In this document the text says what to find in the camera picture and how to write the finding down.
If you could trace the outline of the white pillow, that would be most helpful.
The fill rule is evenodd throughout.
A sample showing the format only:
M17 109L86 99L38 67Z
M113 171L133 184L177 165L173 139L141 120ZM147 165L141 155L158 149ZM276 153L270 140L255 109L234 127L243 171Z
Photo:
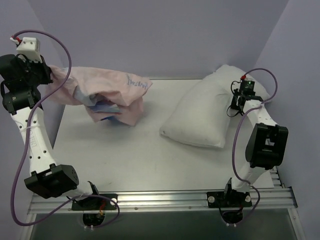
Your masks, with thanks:
M181 98L159 133L186 145L224 148L230 124L227 109L233 97L230 86L244 74L224 64L204 77Z

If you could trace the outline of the pink pillowcase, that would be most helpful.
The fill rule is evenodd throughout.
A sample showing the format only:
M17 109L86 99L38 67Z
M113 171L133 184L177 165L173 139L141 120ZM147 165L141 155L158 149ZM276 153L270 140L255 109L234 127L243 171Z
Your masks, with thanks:
M144 113L143 96L152 86L148 77L95 67L50 66L49 100L62 105L83 105L94 122L117 120L135 126Z

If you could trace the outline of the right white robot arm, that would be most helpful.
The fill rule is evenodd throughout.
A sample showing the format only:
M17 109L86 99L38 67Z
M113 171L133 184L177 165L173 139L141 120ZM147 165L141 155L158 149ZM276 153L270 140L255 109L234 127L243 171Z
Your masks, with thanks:
M241 77L239 88L233 91L231 109L237 110L242 119L236 129L232 145L232 168L234 176L222 193L223 203L234 206L238 202L249 202L251 186L259 177L283 162L289 130L278 125L265 108L262 97L254 91L255 82ZM245 148L245 164L236 170L235 150L241 124L245 119L252 124L252 133Z

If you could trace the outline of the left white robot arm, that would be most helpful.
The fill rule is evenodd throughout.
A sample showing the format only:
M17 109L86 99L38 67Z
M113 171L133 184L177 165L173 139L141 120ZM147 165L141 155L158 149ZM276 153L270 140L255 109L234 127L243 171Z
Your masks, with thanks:
M84 196L83 204L95 210L101 203L96 186L90 181L80 183L71 165L58 164L53 157L38 90L39 85L53 82L51 72L42 56L36 61L21 53L0 57L2 104L15 121L27 148L22 158L29 160L30 177L24 183L44 199Z

